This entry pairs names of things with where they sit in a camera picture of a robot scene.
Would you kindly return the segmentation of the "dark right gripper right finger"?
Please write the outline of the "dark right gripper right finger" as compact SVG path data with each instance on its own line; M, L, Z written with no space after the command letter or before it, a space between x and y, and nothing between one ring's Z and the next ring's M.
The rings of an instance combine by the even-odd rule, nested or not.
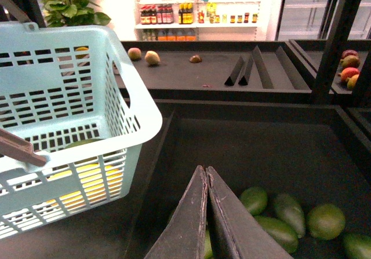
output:
M207 222L214 258L291 258L233 193L211 166L208 179Z

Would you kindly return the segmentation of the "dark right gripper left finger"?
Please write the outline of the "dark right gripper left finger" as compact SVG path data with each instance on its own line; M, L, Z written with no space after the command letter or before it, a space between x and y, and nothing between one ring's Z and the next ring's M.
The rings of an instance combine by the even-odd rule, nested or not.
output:
M159 238L145 258L204 258L208 182L197 166Z

